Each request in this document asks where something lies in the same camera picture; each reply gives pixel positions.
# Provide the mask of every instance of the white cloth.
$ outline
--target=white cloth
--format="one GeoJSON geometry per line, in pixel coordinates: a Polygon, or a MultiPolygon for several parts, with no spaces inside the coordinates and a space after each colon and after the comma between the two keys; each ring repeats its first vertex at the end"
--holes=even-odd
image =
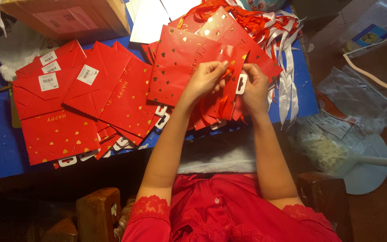
{"type": "Polygon", "coordinates": [[[255,172],[253,127],[185,141],[177,174],[255,172]]]}
{"type": "Polygon", "coordinates": [[[0,36],[0,72],[3,78],[16,80],[16,70],[31,63],[45,43],[45,37],[17,21],[7,37],[0,36]]]}

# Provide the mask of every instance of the lace cuff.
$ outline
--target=lace cuff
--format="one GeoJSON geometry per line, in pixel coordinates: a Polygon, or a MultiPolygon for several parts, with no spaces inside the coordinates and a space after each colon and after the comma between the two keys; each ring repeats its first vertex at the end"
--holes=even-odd
{"type": "Polygon", "coordinates": [[[166,199],[160,199],[156,195],[140,197],[140,199],[132,205],[132,212],[128,224],[134,223],[142,218],[154,217],[166,221],[168,225],[171,226],[169,222],[169,212],[170,207],[168,206],[166,199]]]}
{"type": "Polygon", "coordinates": [[[325,218],[323,213],[317,213],[311,207],[305,207],[299,204],[286,205],[282,211],[297,221],[311,220],[334,231],[331,227],[331,223],[325,218]]]}

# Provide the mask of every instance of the red blouse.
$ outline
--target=red blouse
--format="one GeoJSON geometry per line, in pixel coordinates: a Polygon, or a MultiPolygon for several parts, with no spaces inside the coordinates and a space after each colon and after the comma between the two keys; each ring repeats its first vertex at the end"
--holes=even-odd
{"type": "Polygon", "coordinates": [[[341,241],[322,213],[301,205],[278,209],[259,195],[254,174],[178,175],[171,208],[141,197],[122,242],[341,241]]]}

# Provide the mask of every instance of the cardboard box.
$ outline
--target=cardboard box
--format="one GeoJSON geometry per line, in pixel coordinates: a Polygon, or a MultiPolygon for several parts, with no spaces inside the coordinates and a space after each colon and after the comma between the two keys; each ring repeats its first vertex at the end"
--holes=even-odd
{"type": "Polygon", "coordinates": [[[121,0],[2,0],[1,10],[59,43],[130,35],[121,0]]]}

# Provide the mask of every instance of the blue table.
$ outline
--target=blue table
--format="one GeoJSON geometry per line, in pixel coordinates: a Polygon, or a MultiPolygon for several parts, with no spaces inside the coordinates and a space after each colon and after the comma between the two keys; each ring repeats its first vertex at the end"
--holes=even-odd
{"type": "MultiPolygon", "coordinates": [[[[284,8],[285,11],[291,12],[290,6],[284,8]]],[[[129,19],[129,25],[132,28],[132,21],[129,19]]],[[[111,46],[115,41],[119,41],[123,46],[128,48],[132,53],[144,60],[140,52],[139,46],[134,43],[129,43],[129,36],[121,37],[113,40],[101,41],[102,43],[111,46]]],[[[83,45],[84,49],[90,49],[91,44],[83,45]]],[[[300,41],[296,41],[293,47],[301,49],[300,41]]],[[[293,58],[295,63],[295,85],[298,91],[299,99],[299,112],[298,117],[304,117],[307,115],[313,115],[319,113],[317,107],[314,90],[311,84],[310,75],[307,68],[307,63],[304,58],[302,50],[293,51],[293,58]]],[[[0,75],[0,87],[6,86],[7,83],[0,75]]],[[[280,122],[279,118],[279,105],[278,105],[278,92],[276,93],[274,103],[270,108],[271,122],[280,122]]],[[[230,121],[228,124],[220,129],[212,131],[210,128],[204,128],[199,131],[190,130],[186,133],[186,139],[193,139],[202,137],[205,135],[214,135],[223,132],[229,132],[245,127],[245,124],[239,121],[230,121]]],[[[154,128],[143,141],[140,146],[142,148],[154,147],[159,138],[162,130],[154,128]]],[[[129,152],[132,150],[121,150],[120,153],[129,152]]],[[[0,177],[7,177],[12,175],[18,175],[30,171],[37,171],[42,169],[54,169],[51,162],[37,164],[34,166],[29,165],[28,154],[26,151],[25,142],[21,129],[14,129],[11,125],[11,111],[10,100],[8,91],[0,93],[0,177]]]]}

